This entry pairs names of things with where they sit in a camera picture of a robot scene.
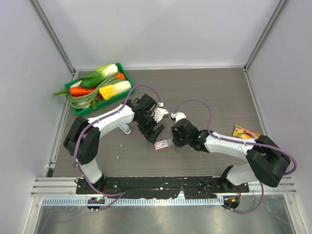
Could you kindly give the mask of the red white staple box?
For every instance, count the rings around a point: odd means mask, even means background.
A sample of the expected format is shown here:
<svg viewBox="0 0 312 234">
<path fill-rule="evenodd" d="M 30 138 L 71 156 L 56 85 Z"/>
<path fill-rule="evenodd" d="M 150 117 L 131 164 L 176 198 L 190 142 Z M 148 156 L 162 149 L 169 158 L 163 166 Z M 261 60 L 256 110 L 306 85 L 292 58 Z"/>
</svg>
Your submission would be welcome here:
<svg viewBox="0 0 312 234">
<path fill-rule="evenodd" d="M 162 140 L 162 141 L 158 141 L 154 144 L 155 150 L 160 150 L 160 149 L 165 149 L 168 148 L 170 146 L 174 145 L 173 143 L 173 139 L 166 139 L 166 140 Z"/>
</svg>

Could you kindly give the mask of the light blue white stapler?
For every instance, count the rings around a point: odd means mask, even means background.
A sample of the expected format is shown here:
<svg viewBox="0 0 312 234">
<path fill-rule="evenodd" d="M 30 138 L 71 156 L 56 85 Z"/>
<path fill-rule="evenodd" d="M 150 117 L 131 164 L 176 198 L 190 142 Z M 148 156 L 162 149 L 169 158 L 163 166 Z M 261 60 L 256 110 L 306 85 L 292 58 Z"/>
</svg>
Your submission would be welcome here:
<svg viewBox="0 0 312 234">
<path fill-rule="evenodd" d="M 125 133 L 129 134 L 131 132 L 131 129 L 128 124 L 122 124 L 119 126 L 119 128 Z"/>
</svg>

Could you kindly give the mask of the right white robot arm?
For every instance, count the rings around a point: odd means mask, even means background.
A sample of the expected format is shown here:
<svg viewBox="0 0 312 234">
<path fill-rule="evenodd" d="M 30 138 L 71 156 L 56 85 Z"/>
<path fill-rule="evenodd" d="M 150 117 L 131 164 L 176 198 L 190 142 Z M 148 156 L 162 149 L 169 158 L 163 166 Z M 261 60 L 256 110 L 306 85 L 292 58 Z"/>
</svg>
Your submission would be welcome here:
<svg viewBox="0 0 312 234">
<path fill-rule="evenodd" d="M 171 128 L 177 147 L 189 145 L 196 151 L 220 153 L 246 161 L 241 166 L 231 166 L 220 180 L 223 191 L 230 193 L 245 182 L 259 181 L 277 187 L 291 163 L 291 159 L 267 136 L 258 139 L 239 139 L 208 130 L 198 130 L 187 118 L 174 117 Z"/>
</svg>

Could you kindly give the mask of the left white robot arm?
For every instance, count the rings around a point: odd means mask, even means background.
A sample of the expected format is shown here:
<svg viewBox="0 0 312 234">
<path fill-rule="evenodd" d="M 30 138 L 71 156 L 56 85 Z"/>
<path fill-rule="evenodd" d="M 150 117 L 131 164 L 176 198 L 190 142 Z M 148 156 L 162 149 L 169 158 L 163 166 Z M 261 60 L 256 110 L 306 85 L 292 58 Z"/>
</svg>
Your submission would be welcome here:
<svg viewBox="0 0 312 234">
<path fill-rule="evenodd" d="M 87 189 L 97 195 L 104 188 L 104 175 L 98 167 L 96 155 L 99 141 L 105 134 L 123 124 L 136 122 L 141 134 L 154 144 L 164 129 L 160 121 L 169 115 L 162 103 L 156 103 L 151 96 L 144 94 L 141 98 L 126 100 L 114 110 L 98 117 L 77 117 L 63 146 L 74 157 L 74 165 L 87 178 Z"/>
</svg>

